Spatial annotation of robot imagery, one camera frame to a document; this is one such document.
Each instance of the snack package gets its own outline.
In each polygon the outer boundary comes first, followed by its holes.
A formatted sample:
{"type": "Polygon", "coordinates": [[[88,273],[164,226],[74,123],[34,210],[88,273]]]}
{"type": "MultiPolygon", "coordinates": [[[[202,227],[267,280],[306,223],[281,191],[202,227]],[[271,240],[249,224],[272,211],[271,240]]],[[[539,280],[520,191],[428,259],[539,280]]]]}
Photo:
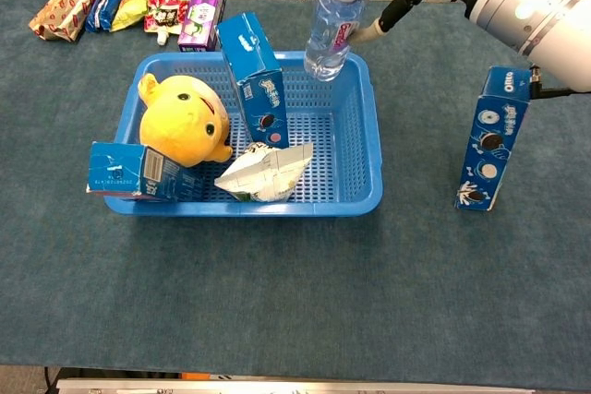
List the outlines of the snack package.
{"type": "Polygon", "coordinates": [[[121,0],[96,0],[86,18],[86,31],[99,32],[109,30],[121,0]]]}
{"type": "Polygon", "coordinates": [[[74,42],[84,26],[94,0],[49,0],[29,22],[29,28],[42,39],[74,42]]]}
{"type": "Polygon", "coordinates": [[[191,0],[178,48],[183,51],[214,51],[215,27],[222,19],[225,0],[191,0]]]}
{"type": "Polygon", "coordinates": [[[169,34],[180,34],[187,15],[189,0],[148,0],[144,31],[158,33],[158,44],[164,45],[169,34]]]}
{"type": "Polygon", "coordinates": [[[111,23],[111,32],[123,30],[138,23],[148,14],[148,0],[122,0],[111,23]]]}
{"type": "Polygon", "coordinates": [[[285,202],[312,160],[313,150],[313,143],[286,149],[251,143],[214,184],[241,202],[285,202]]]}

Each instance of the chocolate bar wrapper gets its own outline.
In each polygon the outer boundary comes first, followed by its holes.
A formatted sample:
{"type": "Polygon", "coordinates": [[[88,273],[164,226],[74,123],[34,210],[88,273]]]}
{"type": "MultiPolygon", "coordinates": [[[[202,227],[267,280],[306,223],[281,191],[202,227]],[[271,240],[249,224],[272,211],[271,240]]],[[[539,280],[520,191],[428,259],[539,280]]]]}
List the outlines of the chocolate bar wrapper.
{"type": "Polygon", "coordinates": [[[49,0],[29,22],[29,27],[42,39],[64,39],[74,42],[84,26],[94,0],[49,0]]]}

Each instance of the bottle label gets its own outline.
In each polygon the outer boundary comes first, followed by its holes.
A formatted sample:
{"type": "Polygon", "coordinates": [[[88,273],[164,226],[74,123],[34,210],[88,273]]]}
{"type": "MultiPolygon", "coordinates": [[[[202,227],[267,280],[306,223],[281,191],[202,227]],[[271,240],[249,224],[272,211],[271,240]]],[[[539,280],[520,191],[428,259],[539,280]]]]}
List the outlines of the bottle label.
{"type": "Polygon", "coordinates": [[[347,46],[347,39],[358,26],[359,22],[343,22],[339,25],[339,30],[336,32],[336,37],[332,42],[332,49],[334,51],[341,51],[347,46]]]}

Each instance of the toothpaste box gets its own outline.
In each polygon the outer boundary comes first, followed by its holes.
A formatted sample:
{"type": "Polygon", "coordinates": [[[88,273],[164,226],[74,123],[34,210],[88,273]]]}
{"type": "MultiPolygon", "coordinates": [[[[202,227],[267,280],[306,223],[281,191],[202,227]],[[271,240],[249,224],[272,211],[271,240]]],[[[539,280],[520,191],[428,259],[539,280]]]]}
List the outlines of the toothpaste box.
{"type": "Polygon", "coordinates": [[[287,148],[283,73],[257,16],[252,12],[234,16],[221,22],[217,32],[250,137],[287,148]]]}
{"type": "Polygon", "coordinates": [[[531,98],[528,69],[494,66],[478,98],[455,207],[490,211],[531,98]]]}
{"type": "Polygon", "coordinates": [[[201,200],[203,182],[144,145],[93,142],[87,193],[161,201],[201,200]]]}
{"type": "Polygon", "coordinates": [[[215,27],[222,19],[225,0],[190,0],[183,29],[178,36],[182,52],[213,51],[217,43],[215,27]]]}

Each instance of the cable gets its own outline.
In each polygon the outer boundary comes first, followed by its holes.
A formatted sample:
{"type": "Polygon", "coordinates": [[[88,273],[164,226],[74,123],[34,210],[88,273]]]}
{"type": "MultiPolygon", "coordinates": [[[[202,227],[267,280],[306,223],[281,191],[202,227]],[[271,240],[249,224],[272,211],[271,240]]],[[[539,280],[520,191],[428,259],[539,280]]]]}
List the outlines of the cable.
{"type": "Polygon", "coordinates": [[[43,375],[45,376],[45,385],[47,385],[45,394],[49,394],[49,390],[52,388],[52,382],[49,380],[49,368],[47,366],[43,367],[43,375]]]}
{"type": "Polygon", "coordinates": [[[539,99],[554,99],[557,97],[566,97],[571,94],[591,94],[591,91],[579,92],[571,90],[570,88],[544,88],[542,85],[542,76],[540,67],[537,65],[530,66],[532,77],[529,84],[529,97],[532,101],[539,99]]]}

